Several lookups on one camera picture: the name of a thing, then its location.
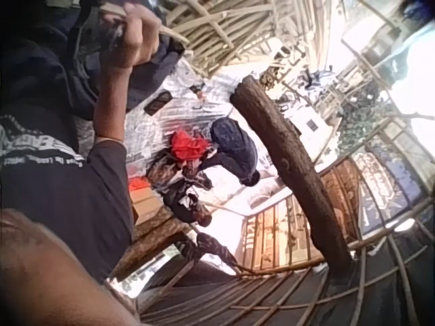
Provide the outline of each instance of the window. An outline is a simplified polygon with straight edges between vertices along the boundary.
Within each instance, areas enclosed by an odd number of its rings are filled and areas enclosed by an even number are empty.
[[[319,127],[317,126],[317,124],[315,124],[315,122],[313,120],[308,120],[307,122],[307,126],[312,130],[312,131],[316,131],[317,129],[319,129]]]

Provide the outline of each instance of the hair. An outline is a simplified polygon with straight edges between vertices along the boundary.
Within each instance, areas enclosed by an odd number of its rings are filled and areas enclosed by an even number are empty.
[[[203,218],[198,221],[198,224],[200,226],[202,226],[203,228],[206,228],[207,226],[209,226],[211,224],[212,219],[213,218],[211,217],[210,214],[203,215]]]
[[[259,182],[259,180],[260,180],[260,172],[256,170],[254,173],[252,173],[252,175],[248,179],[240,181],[240,183],[242,185],[246,185],[247,187],[253,187]]]

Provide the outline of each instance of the black t-shirt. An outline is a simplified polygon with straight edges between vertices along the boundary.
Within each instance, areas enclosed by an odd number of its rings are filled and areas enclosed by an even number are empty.
[[[52,230],[102,283],[132,239],[126,150],[102,141],[84,159],[72,117],[47,107],[0,112],[1,206]]]

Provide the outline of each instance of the red bag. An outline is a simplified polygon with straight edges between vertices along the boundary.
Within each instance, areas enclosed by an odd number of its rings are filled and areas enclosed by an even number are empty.
[[[210,142],[202,137],[192,137],[184,130],[177,130],[171,139],[172,154],[180,161],[201,158]]]

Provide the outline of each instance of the person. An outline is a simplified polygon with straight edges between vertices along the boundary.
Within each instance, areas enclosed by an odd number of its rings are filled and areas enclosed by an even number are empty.
[[[206,228],[210,225],[212,217],[210,212],[201,204],[194,194],[187,194],[187,189],[191,183],[185,179],[180,179],[169,186],[167,192],[163,194],[163,203],[172,211],[174,216],[185,223],[198,222],[200,226]],[[185,199],[188,206],[180,201]]]
[[[144,325],[48,228],[16,210],[0,214],[0,325]]]
[[[221,165],[239,178],[242,185],[253,187],[259,182],[256,145],[237,121],[229,117],[217,119],[210,127],[210,138],[217,146],[217,152],[203,160],[200,170]]]
[[[101,54],[95,140],[87,159],[77,154],[77,130],[69,108],[53,92],[56,80],[45,78],[48,69],[63,69],[60,58],[25,37],[15,48],[6,49],[2,58],[10,62],[14,55],[34,52],[35,60],[26,80],[10,78],[11,71],[2,79],[8,89],[20,83],[19,98],[3,102],[0,111],[2,207],[18,209],[46,226],[100,284],[132,241],[122,144],[128,81],[133,67],[148,62],[156,52],[161,24],[142,5],[127,3],[124,9],[127,16],[120,46]],[[115,18],[105,16],[105,20]]]

